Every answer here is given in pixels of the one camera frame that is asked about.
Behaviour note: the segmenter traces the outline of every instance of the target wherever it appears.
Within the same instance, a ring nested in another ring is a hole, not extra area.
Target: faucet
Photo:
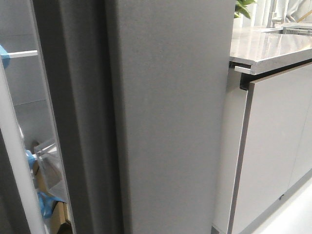
[[[283,24],[285,22],[285,9],[283,8],[282,17],[276,17],[276,5],[277,0],[271,0],[267,28],[275,28],[276,23]]]

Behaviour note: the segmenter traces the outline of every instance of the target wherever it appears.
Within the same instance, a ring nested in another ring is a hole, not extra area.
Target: sink
[[[283,27],[283,29],[269,31],[267,33],[312,36],[312,27],[306,26]]]

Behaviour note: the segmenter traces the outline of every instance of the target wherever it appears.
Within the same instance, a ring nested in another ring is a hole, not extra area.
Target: white floor
[[[312,179],[252,234],[312,234]]]

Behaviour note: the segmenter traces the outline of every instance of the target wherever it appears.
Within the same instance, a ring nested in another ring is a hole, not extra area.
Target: white cabinet
[[[239,234],[312,168],[311,74],[312,65],[305,64],[252,81],[248,93],[238,85],[228,89],[217,191],[223,200],[214,219],[223,233]],[[243,104],[237,121],[231,110]]]

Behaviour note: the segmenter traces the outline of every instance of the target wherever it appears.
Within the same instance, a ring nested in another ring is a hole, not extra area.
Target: kitchen countertop
[[[294,25],[312,26],[312,23],[283,24]],[[271,32],[281,29],[281,26],[233,29],[230,61],[235,62],[235,70],[257,75],[312,59],[312,36]]]

